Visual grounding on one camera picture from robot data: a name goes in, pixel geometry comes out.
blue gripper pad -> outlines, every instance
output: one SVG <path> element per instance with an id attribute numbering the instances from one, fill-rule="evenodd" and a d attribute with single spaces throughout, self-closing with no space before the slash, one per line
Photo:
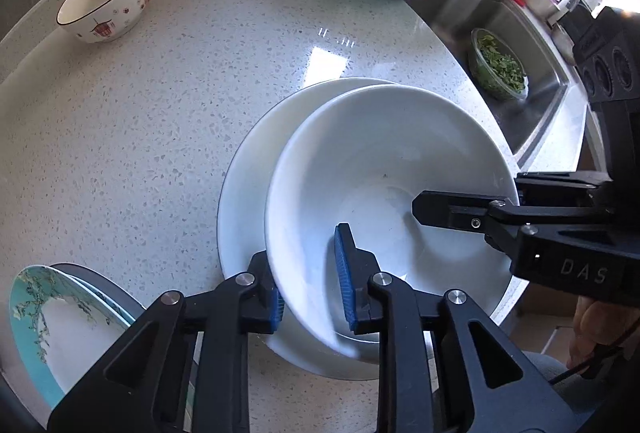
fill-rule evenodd
<path id="1" fill-rule="evenodd" d="M 282 321 L 282 315 L 284 314 L 284 299 L 280 295 L 279 290 L 274 290 L 272 295 L 274 298 L 274 304 L 271 306 L 269 321 L 271 322 L 271 329 L 275 332 L 278 329 L 278 325 Z"/>
<path id="2" fill-rule="evenodd" d="M 347 263 L 347 253 L 344 250 L 344 243 L 339 231 L 339 225 L 335 226 L 335 267 L 338 270 L 338 281 L 340 282 L 340 292 L 342 293 L 342 307 L 344 308 L 344 318 L 349 324 L 351 331 L 356 327 L 356 294 L 351 281 L 351 273 Z"/>

black cable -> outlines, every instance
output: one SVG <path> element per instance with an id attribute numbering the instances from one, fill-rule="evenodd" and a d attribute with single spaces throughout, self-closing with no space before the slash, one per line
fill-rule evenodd
<path id="1" fill-rule="evenodd" d="M 557 375 L 551 381 L 549 381 L 549 384 L 551 384 L 551 386 L 553 386 L 554 384 L 558 384 L 564 381 L 565 379 L 568 379 L 572 375 L 575 375 L 576 373 L 583 371 L 585 368 L 589 368 L 589 366 L 594 365 L 595 363 L 599 363 L 604 359 L 608 359 L 609 357 L 616 355 L 618 352 L 620 352 L 618 350 L 618 347 L 622 343 L 624 343 L 627 339 L 629 339 L 629 337 L 631 337 L 631 334 L 633 334 L 638 329 L 639 326 L 640 326 L 640 318 L 636 319 L 636 321 L 634 321 L 634 323 L 628 329 L 625 330 L 622 336 L 616 339 L 608 349 L 603 350 L 601 353 L 594 355 L 591 359 L 587 359 L 586 361 L 581 362 L 579 365 L 575 365 L 573 368 L 568 369 L 567 371 L 564 371 L 560 375 Z"/>

stacked white plates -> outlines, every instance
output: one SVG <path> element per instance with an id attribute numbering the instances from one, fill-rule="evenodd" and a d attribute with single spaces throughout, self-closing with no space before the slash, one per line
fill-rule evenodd
<path id="1" fill-rule="evenodd" d="M 258 121 L 225 178 L 218 251 L 230 277 L 267 249 L 287 303 L 264 338 L 274 352 L 326 377 L 377 378 L 377 335 L 354 336 L 344 319 L 332 247 L 340 222 L 383 270 L 433 293 L 465 289 L 491 314 L 508 259 L 482 235 L 419 225 L 411 202 L 425 189 L 517 203 L 484 129 L 424 89 L 344 78 L 300 90 Z"/>

black device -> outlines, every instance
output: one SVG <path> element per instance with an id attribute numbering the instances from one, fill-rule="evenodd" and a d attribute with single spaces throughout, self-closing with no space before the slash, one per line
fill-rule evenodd
<path id="1" fill-rule="evenodd" d="M 638 16 L 603 13 L 574 54 L 585 82 L 587 74 L 596 78 L 593 89 L 587 87 L 602 126 L 608 175 L 518 175 L 519 206 L 484 194 L 424 191 L 412 212 L 424 225 L 484 233 L 511 258 L 514 275 L 640 307 Z M 620 66 L 617 50 L 628 68 Z M 620 70 L 620 80 L 607 82 L 596 71 L 598 60 L 610 77 Z M 578 428 L 552 386 L 466 293 L 423 293 L 380 272 L 375 256 L 357 249 L 347 223 L 337 226 L 335 247 L 351 329 L 380 333 L 377 433 L 637 429 L 640 349 L 607 400 Z M 190 297 L 165 292 L 63 398 L 47 430 L 180 432 L 194 341 L 204 331 L 192 431 L 248 432 L 247 336 L 273 333 L 281 316 L 265 252 L 213 291 Z M 431 392 L 424 331 L 434 345 L 439 399 Z M 19 406 L 6 401 L 14 405 L 11 417 L 24 419 Z M 13 431 L 36 431 L 23 422 Z"/>

glass bowl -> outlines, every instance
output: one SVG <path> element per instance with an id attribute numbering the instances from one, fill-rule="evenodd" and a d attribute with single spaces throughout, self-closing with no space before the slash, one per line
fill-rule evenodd
<path id="1" fill-rule="evenodd" d="M 480 47 L 478 46 L 478 40 L 482 38 L 482 36 L 490 35 L 495 38 L 497 42 L 498 51 L 502 54 L 510 55 L 517 61 L 520 66 L 520 70 L 522 71 L 522 75 L 524 76 L 524 90 L 522 92 L 518 92 L 517 90 L 511 88 L 507 85 L 498 75 L 495 73 L 494 69 L 489 66 L 489 63 L 486 62 L 482 53 L 480 52 Z M 518 101 L 523 101 L 527 99 L 527 95 L 529 93 L 529 80 L 527 78 L 527 74 L 525 73 L 524 68 L 522 67 L 522 63 L 516 56 L 515 52 L 511 50 L 508 45 L 503 42 L 500 38 L 498 38 L 494 33 L 488 31 L 484 28 L 475 28 L 471 31 L 471 47 L 469 48 L 469 69 L 471 70 L 471 75 L 478 82 L 478 84 L 486 90 L 489 94 L 491 94 L 494 98 L 499 100 L 510 100 L 516 99 Z"/>

